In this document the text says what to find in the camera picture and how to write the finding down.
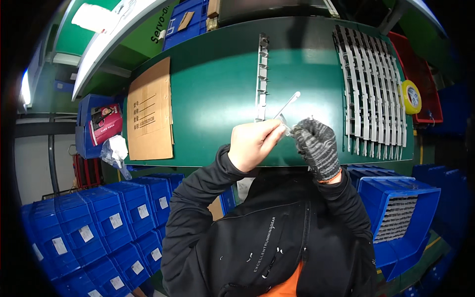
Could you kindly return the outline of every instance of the knit glove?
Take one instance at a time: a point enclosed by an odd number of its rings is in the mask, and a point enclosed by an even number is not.
[[[292,129],[291,135],[318,182],[329,182],[340,173],[335,133],[330,127],[307,118]]]

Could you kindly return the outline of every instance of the roll of tape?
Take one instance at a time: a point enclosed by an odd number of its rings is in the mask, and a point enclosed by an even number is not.
[[[419,89],[410,81],[405,80],[402,83],[402,97],[404,99],[404,106],[406,107],[406,114],[414,115],[420,112],[422,107]]]

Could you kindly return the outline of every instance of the black hoodie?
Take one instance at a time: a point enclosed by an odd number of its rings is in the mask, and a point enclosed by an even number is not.
[[[300,261],[299,297],[375,295],[371,223],[345,169],[330,185],[306,172],[260,174],[245,202],[213,222],[208,205],[246,177],[228,151],[173,192],[161,262],[171,297],[259,296]]]

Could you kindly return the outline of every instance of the fluorescent light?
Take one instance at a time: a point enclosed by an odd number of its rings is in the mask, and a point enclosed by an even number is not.
[[[31,102],[31,95],[29,92],[29,84],[28,84],[28,69],[23,74],[23,79],[21,80],[21,90],[20,94],[23,97],[23,101],[26,105],[30,104]]]

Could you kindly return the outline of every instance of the plastic bag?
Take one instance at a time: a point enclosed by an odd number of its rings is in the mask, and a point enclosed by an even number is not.
[[[129,181],[129,180],[132,179],[132,176],[131,176],[130,172],[127,170],[127,167],[124,165],[124,160],[121,157],[119,157],[118,154],[115,153],[114,150],[111,148],[111,139],[113,139],[113,138],[117,139],[117,137],[120,137],[120,138],[124,139],[122,136],[116,135],[114,137],[111,137],[111,138],[107,139],[103,143],[102,150],[101,150],[101,159],[104,162],[112,165],[114,168],[117,168],[122,173],[122,176],[126,180]]]

